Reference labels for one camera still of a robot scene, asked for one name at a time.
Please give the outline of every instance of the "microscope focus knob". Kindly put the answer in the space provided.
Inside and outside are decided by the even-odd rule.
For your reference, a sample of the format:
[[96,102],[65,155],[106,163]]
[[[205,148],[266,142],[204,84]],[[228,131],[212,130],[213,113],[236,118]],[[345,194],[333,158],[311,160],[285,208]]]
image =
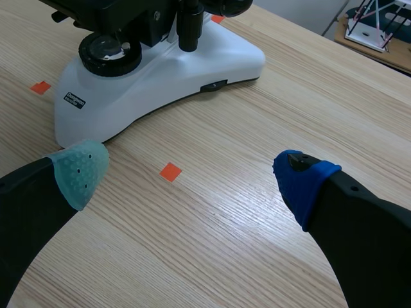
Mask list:
[[213,15],[234,17],[247,11],[253,0],[201,0],[205,11]]
[[204,7],[198,0],[183,0],[177,12],[177,34],[181,50],[191,53],[197,49],[203,28]]

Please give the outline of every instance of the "blue fingertip cover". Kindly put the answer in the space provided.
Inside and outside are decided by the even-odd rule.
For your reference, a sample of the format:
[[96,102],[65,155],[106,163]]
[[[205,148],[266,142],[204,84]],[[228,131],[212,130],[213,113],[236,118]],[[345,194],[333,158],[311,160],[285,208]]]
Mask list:
[[76,210],[83,210],[109,167],[109,152],[101,143],[83,141],[47,155],[54,165],[58,188]]
[[273,170],[280,193],[288,201],[295,220],[302,226],[302,230],[307,232],[310,216],[322,184],[333,173],[340,171],[341,166],[323,160],[303,172],[298,172],[288,162],[288,154],[292,153],[302,152],[295,150],[282,152],[274,159]]

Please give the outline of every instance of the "white stand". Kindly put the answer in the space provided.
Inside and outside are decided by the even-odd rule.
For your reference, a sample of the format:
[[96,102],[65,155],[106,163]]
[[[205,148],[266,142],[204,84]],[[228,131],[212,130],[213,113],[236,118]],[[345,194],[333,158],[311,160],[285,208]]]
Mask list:
[[64,69],[55,101],[55,134],[66,148],[84,139],[104,142],[136,119],[204,85],[259,78],[263,52],[221,25],[204,21],[198,49],[185,53],[176,36],[143,46],[139,67],[120,77],[90,73],[76,57]]
[[345,38],[347,40],[352,40],[353,42],[367,46],[373,50],[379,51],[380,53],[385,52],[385,48],[382,48],[385,41],[384,31],[377,30],[376,28],[359,22],[353,32],[349,35],[349,29],[352,29],[354,25],[355,20],[349,19],[348,27],[345,32]]

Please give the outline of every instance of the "silicone fingertip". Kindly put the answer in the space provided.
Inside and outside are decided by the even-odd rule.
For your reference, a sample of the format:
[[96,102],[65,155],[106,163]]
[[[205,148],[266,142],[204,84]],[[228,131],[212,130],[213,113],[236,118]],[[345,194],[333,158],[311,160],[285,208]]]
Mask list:
[[67,202],[83,210],[109,167],[109,152],[95,141],[86,140],[47,155],[54,165],[57,185]]

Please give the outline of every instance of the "brand label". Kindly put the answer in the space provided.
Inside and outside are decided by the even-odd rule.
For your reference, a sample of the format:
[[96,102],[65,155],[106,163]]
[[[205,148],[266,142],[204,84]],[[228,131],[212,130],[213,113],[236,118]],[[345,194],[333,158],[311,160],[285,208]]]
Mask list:
[[79,98],[78,96],[75,96],[73,93],[68,92],[66,96],[64,96],[64,100],[68,101],[70,104],[73,106],[81,109],[85,105],[85,101]]

